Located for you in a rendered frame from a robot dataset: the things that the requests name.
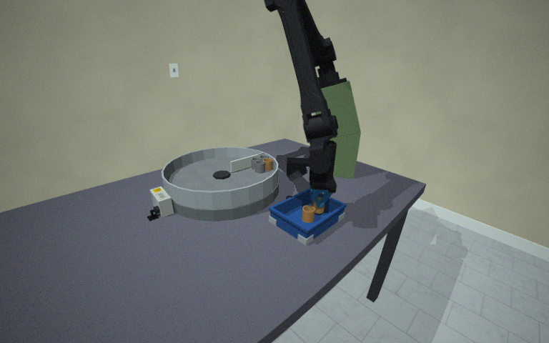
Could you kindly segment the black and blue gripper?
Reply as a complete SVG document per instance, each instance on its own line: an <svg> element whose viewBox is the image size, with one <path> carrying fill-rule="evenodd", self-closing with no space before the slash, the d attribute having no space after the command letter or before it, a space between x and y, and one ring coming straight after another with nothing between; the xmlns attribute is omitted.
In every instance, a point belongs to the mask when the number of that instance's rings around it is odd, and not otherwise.
<svg viewBox="0 0 549 343"><path fill-rule="evenodd" d="M337 184L333 177L335 162L332 162L330 169L325 172L325 182L311 182L310 179L310 189L314 197L317 208L322 208L325 202L330 198L330 196L336 192ZM327 188L325 188L327 187ZM317 198L317 192L325 192L319 202Z"/></svg>

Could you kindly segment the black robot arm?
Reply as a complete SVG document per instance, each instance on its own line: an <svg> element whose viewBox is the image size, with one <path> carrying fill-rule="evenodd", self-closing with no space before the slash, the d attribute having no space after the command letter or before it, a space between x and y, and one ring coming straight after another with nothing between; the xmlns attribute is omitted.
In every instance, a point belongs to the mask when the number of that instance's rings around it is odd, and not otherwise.
<svg viewBox="0 0 549 343"><path fill-rule="evenodd" d="M305 0L264 0L264 3L270 12L278 10L282 20L300 88L303 128L310 143L309 158L287 157L286 175L294 181L307 173L308 166L311 182L325 182L325 172L335 161L337 148L337 143L330 139L337 137L339 127L321 89L347 79L340 79L335 71L334 46L330 37L324 39L319 33ZM316 66L320 67L318 78ZM311 115L319 111L321 114Z"/></svg>

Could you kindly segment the blue open crate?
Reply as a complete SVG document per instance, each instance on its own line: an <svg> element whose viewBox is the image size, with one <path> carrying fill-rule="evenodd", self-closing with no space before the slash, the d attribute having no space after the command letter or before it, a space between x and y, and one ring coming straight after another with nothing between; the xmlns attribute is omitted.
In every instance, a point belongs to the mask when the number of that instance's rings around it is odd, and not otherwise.
<svg viewBox="0 0 549 343"><path fill-rule="evenodd" d="M269 207L269 222L292 235L305 246L308 245L314 238L344 219L346 207L344 203L330 197L325 202L323 213L315 213L314 221L311 223L303 222L302 208L305 205L312 206L313 199L309 188Z"/></svg>

